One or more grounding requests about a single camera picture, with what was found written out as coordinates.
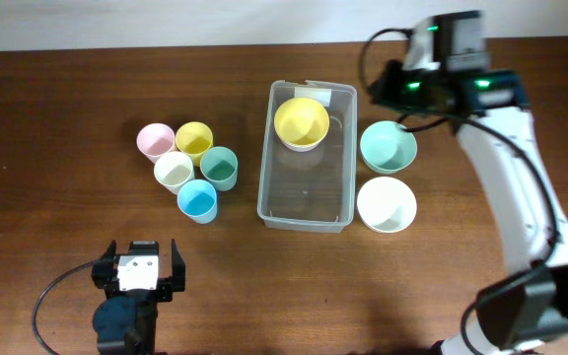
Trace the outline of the green bowl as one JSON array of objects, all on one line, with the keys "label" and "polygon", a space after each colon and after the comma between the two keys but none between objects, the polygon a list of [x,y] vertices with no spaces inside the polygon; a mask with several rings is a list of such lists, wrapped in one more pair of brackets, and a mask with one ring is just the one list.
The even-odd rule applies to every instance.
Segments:
[{"label": "green bowl", "polygon": [[417,155],[413,133],[394,121],[370,125],[360,139],[360,150],[366,166],[375,173],[390,175],[407,168]]}]

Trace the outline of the white bowl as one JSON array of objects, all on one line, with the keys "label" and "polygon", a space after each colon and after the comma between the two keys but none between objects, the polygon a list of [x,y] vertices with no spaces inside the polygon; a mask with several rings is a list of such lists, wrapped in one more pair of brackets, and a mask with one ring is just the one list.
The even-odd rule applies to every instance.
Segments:
[{"label": "white bowl", "polygon": [[417,213],[410,187],[394,177],[375,177],[357,195],[357,211],[363,223],[378,233],[397,233],[408,228]]}]

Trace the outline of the yellow bowl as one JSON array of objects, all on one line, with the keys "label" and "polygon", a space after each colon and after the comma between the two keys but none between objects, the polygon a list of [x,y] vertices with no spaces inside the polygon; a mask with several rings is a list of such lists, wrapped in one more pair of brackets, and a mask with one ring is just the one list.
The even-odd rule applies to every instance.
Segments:
[{"label": "yellow bowl", "polygon": [[275,112],[277,136],[292,143],[308,144],[327,136],[330,118],[324,106],[310,98],[294,98]]}]

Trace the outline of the pink bowl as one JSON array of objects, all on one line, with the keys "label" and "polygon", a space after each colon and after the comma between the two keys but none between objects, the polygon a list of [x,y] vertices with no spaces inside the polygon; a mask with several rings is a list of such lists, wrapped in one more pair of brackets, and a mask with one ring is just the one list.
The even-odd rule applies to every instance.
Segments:
[{"label": "pink bowl", "polygon": [[288,148],[288,149],[290,149],[290,150],[292,150],[292,151],[295,151],[295,152],[308,152],[308,151],[311,151],[311,150],[315,149],[315,148],[321,143],[322,139],[311,141],[311,142],[308,143],[308,144],[292,143],[292,142],[287,141],[287,140],[285,140],[285,139],[283,139],[283,138],[281,138],[280,141],[282,142],[282,144],[283,144],[286,148]]}]

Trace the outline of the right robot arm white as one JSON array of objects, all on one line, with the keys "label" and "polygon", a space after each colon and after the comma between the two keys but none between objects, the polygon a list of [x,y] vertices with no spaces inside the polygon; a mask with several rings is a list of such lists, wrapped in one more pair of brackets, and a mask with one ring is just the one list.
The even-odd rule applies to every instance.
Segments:
[{"label": "right robot arm white", "polygon": [[479,11],[428,17],[405,31],[403,60],[366,87],[371,101],[449,124],[472,163],[508,276],[482,290],[435,354],[534,354],[568,335],[568,220],[541,160],[520,77],[494,70]]}]

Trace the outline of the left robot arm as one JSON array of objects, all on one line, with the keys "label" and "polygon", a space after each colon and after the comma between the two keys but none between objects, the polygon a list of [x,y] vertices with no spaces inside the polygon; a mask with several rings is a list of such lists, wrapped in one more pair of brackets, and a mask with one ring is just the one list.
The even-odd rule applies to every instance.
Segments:
[{"label": "left robot arm", "polygon": [[158,305],[183,292],[186,267],[177,244],[171,243],[172,274],[161,277],[160,246],[135,241],[118,253],[112,241],[92,266],[95,286],[106,299],[96,308],[92,326],[101,354],[153,354],[156,348]]}]

